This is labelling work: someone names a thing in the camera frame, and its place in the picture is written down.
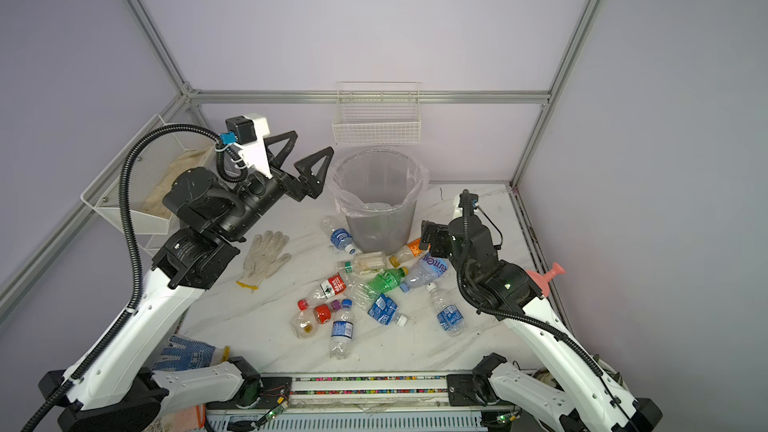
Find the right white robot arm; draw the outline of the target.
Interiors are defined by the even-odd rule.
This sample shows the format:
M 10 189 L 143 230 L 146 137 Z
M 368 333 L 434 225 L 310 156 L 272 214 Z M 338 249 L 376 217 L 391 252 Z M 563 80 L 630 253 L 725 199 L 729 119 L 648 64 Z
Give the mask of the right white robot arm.
M 510 403 L 530 414 L 545 431 L 652 431 L 663 413 L 638 398 L 589 354 L 552 307 L 551 281 L 559 264 L 540 274 L 499 256 L 496 226 L 476 194 L 463 190 L 447 224 L 423 221 L 420 247 L 447 259 L 461 297 L 479 315 L 505 323 L 542 362 L 548 385 L 515 368 L 497 353 L 472 371 L 473 392 L 483 405 Z

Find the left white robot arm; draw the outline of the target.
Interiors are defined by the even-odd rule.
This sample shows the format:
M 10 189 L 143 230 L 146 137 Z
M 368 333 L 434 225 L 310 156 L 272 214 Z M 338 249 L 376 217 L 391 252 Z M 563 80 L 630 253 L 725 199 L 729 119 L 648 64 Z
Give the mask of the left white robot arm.
M 37 428 L 54 408 L 64 431 L 141 431 L 155 419 L 213 402 L 248 407 L 263 385 L 241 357 L 179 372 L 153 371 L 147 360 L 191 305 L 209 290 L 238 255 L 246 233 L 282 197 L 317 198 L 334 155 L 326 147 L 284 170 L 297 141 L 289 131 L 272 135 L 255 118 L 227 120 L 225 134 L 193 124 L 169 124 L 148 132 L 129 149 L 118 179 L 118 208 L 131 268 L 131 297 L 110 327 L 75 364 L 48 372 L 39 383 L 44 401 L 26 422 Z M 166 135 L 210 139 L 216 166 L 180 174 L 164 206 L 182 223 L 142 265 L 130 208 L 130 180 L 138 159 Z

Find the blue cap water bottle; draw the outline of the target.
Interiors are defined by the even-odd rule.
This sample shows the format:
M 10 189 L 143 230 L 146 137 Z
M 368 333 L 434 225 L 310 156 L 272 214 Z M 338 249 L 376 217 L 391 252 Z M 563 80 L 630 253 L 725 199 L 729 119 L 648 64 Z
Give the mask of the blue cap water bottle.
M 340 309 L 333 316 L 329 341 L 329 356 L 333 359 L 345 359 L 351 350 L 354 338 L 355 315 L 353 301 L 343 299 Z

